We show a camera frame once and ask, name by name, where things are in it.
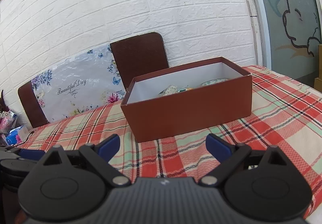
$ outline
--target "butterfly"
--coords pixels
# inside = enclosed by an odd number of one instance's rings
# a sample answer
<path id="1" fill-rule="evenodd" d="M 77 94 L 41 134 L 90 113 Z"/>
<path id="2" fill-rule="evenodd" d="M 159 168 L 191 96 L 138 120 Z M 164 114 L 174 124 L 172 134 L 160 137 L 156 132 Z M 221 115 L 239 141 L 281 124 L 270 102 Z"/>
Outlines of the butterfly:
<path id="1" fill-rule="evenodd" d="M 120 83 L 121 79 L 117 80 L 115 77 L 113 77 L 113 84 L 118 85 Z"/>

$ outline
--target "plaid tablecloth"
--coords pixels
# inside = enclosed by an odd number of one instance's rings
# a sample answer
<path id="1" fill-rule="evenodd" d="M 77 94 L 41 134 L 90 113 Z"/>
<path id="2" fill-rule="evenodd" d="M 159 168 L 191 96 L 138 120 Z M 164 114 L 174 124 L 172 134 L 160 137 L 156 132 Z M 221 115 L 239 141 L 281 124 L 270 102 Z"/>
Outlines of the plaid tablecloth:
<path id="1" fill-rule="evenodd" d="M 278 145 L 310 184 L 312 213 L 322 202 L 322 94 L 267 68 L 245 68 L 253 74 L 252 114 L 247 118 L 137 143 L 120 102 L 115 102 L 39 127 L 23 148 L 48 150 L 60 144 L 65 149 L 77 149 L 116 133 L 121 147 L 110 164 L 132 181 L 138 176 L 191 176 L 197 181 L 219 164 L 204 144 L 211 132 L 230 143 L 247 143 L 253 149 Z"/>

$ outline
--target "brick wallpaper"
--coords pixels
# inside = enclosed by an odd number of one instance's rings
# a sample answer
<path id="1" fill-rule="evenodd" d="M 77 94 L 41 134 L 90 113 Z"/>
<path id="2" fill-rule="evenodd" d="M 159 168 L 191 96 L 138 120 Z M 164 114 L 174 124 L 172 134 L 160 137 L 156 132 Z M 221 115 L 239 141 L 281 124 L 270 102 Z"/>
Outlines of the brick wallpaper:
<path id="1" fill-rule="evenodd" d="M 224 56 L 255 64 L 246 0 L 1 0 L 0 89 L 28 123 L 17 89 L 90 47 L 156 31 L 171 66 Z"/>

